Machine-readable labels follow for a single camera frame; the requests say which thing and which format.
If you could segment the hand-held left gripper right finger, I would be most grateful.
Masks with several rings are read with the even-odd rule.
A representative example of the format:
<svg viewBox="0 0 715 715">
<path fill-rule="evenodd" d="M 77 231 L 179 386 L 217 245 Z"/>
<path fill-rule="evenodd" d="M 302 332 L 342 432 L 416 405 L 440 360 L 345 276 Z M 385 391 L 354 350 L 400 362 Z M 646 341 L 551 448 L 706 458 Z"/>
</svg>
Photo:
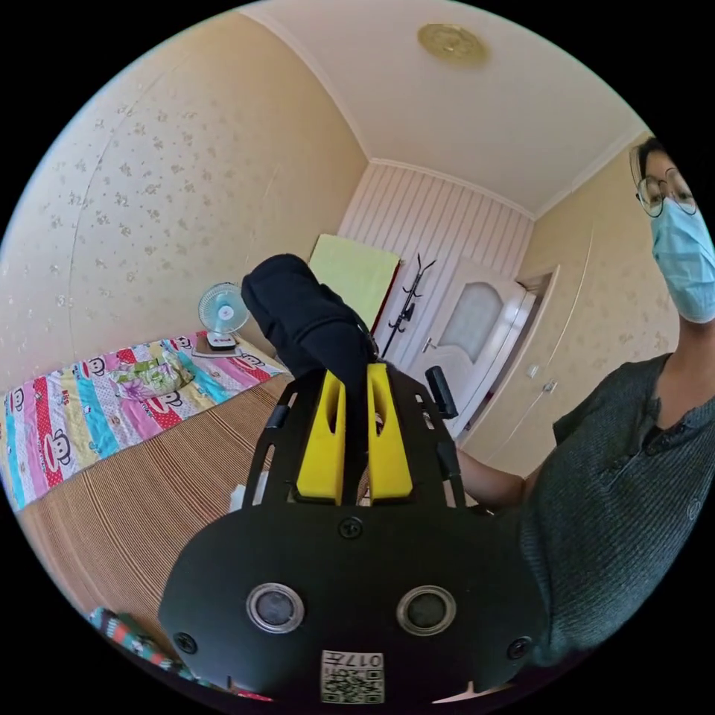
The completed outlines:
<svg viewBox="0 0 715 715">
<path fill-rule="evenodd" d="M 413 479 L 385 363 L 368 366 L 366 397 L 370 503 L 408 500 L 413 493 Z"/>
</svg>

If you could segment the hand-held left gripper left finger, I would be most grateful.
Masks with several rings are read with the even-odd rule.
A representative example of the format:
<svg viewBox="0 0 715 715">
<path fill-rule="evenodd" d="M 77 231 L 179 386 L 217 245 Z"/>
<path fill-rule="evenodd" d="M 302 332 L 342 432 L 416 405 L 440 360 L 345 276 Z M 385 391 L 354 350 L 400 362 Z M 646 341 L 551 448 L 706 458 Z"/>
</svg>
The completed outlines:
<svg viewBox="0 0 715 715">
<path fill-rule="evenodd" d="M 346 389 L 325 373 L 296 480 L 301 499 L 340 504 L 346 439 Z"/>
</svg>

